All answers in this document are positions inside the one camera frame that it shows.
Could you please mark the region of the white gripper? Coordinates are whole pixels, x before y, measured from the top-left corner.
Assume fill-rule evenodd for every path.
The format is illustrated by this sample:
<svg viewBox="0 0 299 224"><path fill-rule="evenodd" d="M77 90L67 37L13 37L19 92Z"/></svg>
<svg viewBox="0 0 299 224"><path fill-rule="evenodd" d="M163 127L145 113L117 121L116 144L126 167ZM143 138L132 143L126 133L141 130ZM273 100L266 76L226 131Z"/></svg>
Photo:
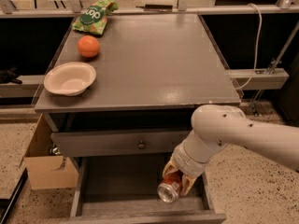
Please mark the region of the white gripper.
<svg viewBox="0 0 299 224"><path fill-rule="evenodd" d="M206 169L206 163L194 161L184 150L183 145L175 147L173 160L170 160L164 167L163 177L177 174L182 177L182 189L180 195L185 197L191 190L198 176L200 176Z"/></svg>

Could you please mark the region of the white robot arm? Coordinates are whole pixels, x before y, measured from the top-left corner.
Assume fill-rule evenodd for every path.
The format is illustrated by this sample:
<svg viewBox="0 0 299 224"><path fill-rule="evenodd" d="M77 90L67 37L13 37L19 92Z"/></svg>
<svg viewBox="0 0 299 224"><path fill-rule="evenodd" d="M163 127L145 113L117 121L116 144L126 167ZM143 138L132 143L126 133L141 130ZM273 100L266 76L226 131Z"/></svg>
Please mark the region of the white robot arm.
<svg viewBox="0 0 299 224"><path fill-rule="evenodd" d="M245 147L271 161L299 171L299 128L247 119L230 105L201 105L192 113L192 130L175 147L163 175L182 172L182 195L228 144Z"/></svg>

